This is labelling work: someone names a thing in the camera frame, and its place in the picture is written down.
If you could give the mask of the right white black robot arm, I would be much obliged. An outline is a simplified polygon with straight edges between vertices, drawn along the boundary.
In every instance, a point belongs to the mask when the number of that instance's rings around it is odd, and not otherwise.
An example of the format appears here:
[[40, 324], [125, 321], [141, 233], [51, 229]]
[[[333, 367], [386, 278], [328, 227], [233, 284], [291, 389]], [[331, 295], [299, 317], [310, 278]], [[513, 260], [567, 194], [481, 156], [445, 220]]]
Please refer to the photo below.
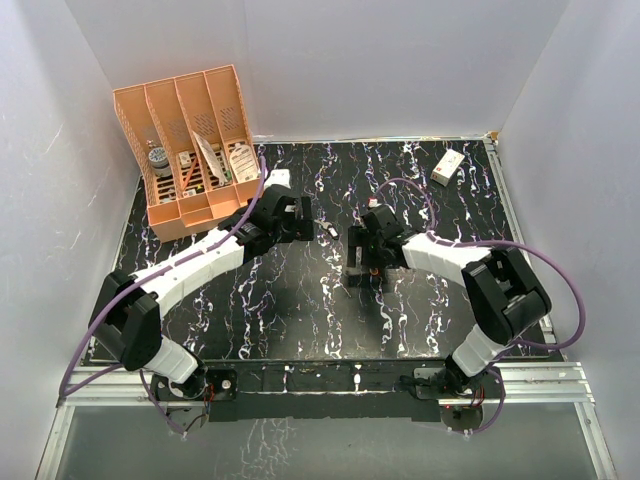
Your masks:
[[348, 228], [346, 266], [350, 278], [359, 272], [405, 268], [466, 289], [475, 325], [440, 371], [415, 381], [441, 394], [471, 395], [487, 367], [552, 307], [518, 248], [446, 245], [429, 233], [404, 228], [387, 205], [368, 210], [359, 224]]

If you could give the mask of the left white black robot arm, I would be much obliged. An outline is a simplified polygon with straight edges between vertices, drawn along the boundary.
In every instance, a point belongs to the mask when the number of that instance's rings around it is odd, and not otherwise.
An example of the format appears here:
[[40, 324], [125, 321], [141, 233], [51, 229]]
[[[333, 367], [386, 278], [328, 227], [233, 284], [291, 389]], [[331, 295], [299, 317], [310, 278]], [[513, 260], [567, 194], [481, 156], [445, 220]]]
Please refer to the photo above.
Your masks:
[[90, 333], [125, 370], [150, 371], [183, 398], [197, 398], [207, 383], [204, 363], [163, 334], [164, 316], [186, 296], [275, 245], [314, 238], [310, 197], [272, 184], [184, 251], [143, 271], [107, 275]]

